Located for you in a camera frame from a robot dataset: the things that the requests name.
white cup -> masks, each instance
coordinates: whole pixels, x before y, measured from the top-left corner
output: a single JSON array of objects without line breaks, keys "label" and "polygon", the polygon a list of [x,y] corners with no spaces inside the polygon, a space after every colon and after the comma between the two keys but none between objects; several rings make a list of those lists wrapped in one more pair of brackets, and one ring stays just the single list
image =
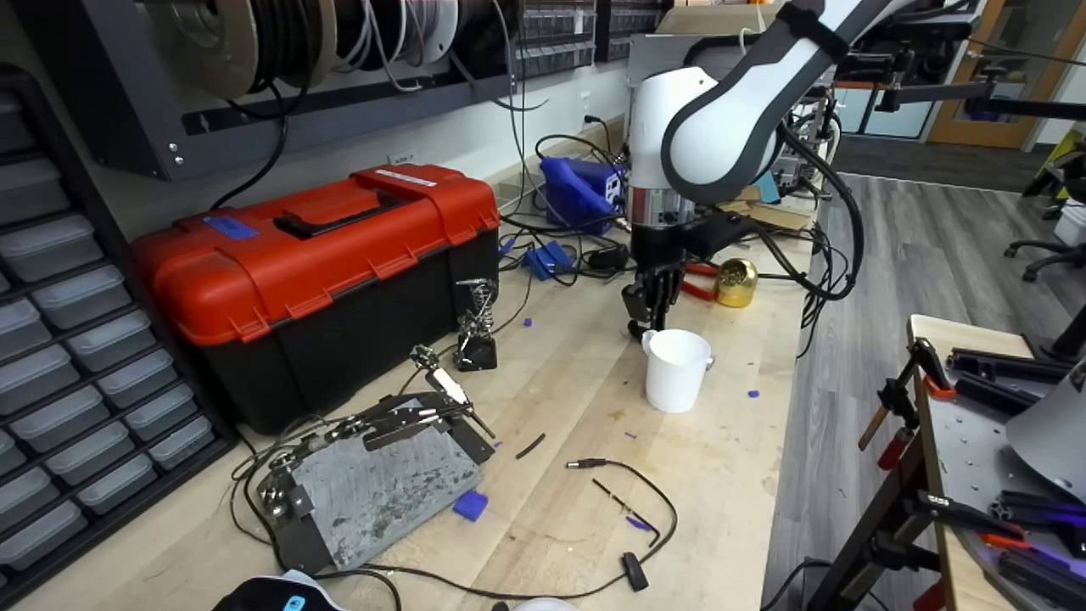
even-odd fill
[{"label": "white cup", "polygon": [[640,350],[648,353],[646,396],[654,410],[682,414],[693,410],[711,366],[711,350],[699,333],[663,328],[646,333]]}]

purple object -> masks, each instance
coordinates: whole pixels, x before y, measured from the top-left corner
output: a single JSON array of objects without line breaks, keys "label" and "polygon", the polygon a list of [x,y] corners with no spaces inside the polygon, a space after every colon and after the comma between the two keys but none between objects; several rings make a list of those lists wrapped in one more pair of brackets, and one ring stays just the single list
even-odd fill
[{"label": "purple object", "polygon": [[461,498],[454,498],[454,516],[461,516],[461,520],[467,520],[467,524],[479,524],[479,516],[484,513],[484,495],[480,491],[474,491],[474,490],[467,490],[467,491],[461,491]]}]

wall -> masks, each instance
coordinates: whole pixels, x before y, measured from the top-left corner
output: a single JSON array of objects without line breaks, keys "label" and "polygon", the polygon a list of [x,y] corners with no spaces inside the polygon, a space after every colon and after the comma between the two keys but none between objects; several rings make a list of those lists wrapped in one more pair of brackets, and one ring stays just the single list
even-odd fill
[{"label": "wall", "polygon": [[[0,61],[21,65],[45,93],[54,98],[54,108],[69,134],[76,135],[81,155],[86,147],[63,116],[63,107],[51,93],[51,82],[21,30],[11,0],[0,0]],[[577,134],[579,118],[590,116],[621,116],[623,98],[623,68],[582,68],[560,80],[530,82],[530,107],[544,101],[539,112],[530,116],[530,147],[544,134]],[[236,204],[254,204],[276,194],[306,189],[314,183],[328,183],[346,176],[350,169],[388,162],[388,161],[410,161],[410,162],[445,162],[466,169],[470,176],[491,176],[517,162],[517,147],[509,135],[509,116],[499,107],[470,107],[438,118],[410,121],[402,130],[380,134],[374,141],[344,142],[337,149],[306,149],[286,155],[269,181],[254,189],[236,196]],[[98,162],[88,162],[105,204],[111,206],[115,222],[129,237],[157,231],[176,219],[207,212],[225,189],[240,183],[251,169],[210,181],[187,181],[187,183],[158,183],[134,172],[117,172]]]}]

table leg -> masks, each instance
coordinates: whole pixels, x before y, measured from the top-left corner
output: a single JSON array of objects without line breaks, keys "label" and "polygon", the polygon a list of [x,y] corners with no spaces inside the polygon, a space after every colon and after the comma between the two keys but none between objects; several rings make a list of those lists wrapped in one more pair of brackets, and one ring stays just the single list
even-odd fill
[{"label": "table leg", "polygon": [[875,498],[870,504],[870,508],[855,524],[853,537],[837,551],[835,563],[824,571],[824,577],[820,577],[820,584],[816,584],[816,591],[813,591],[813,599],[807,606],[812,611],[855,608],[866,599],[866,591],[848,591],[848,599],[844,599],[844,588],[848,588],[848,582],[855,582],[866,571],[870,540],[879,531],[885,531],[885,532],[901,531],[901,524],[909,520],[906,495],[917,491],[918,485],[926,485],[924,443],[913,439],[909,452],[885,477],[885,481],[879,485]]}]

small purple part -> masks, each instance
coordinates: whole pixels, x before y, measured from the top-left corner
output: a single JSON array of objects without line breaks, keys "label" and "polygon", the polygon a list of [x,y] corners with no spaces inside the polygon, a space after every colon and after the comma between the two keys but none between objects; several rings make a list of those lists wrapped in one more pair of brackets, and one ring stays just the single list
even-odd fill
[{"label": "small purple part", "polygon": [[648,524],[640,524],[637,516],[623,516],[623,524],[631,524],[634,531],[651,532],[651,527],[648,527]]},{"label": "small purple part", "polygon": [[479,524],[479,516],[484,513],[484,504],[490,498],[480,491],[467,490],[467,491],[461,491],[461,498],[454,498],[451,513],[467,524]]}]

